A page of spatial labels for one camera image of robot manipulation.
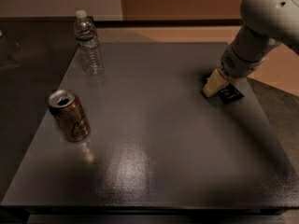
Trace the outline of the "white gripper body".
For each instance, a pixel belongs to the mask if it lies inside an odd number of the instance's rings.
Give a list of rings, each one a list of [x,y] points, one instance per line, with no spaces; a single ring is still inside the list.
[[[247,62],[239,58],[229,45],[221,56],[221,68],[229,77],[243,78],[253,73],[264,60],[261,58],[258,62]]]

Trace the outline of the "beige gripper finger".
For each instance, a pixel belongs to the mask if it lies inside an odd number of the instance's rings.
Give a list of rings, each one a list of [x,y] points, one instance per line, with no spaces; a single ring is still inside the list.
[[[209,98],[226,86],[226,77],[220,69],[215,69],[203,88],[203,94]]]
[[[221,88],[224,89],[225,87],[227,87],[230,83],[233,82],[233,79],[229,76],[226,76],[226,75],[222,75],[221,76],[222,78],[222,85],[221,85]]]

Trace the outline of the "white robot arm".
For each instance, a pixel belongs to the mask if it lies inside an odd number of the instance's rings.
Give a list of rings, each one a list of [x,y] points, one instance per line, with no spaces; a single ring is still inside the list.
[[[205,97],[253,73],[283,44],[299,53],[299,0],[242,0],[243,25],[202,89]]]

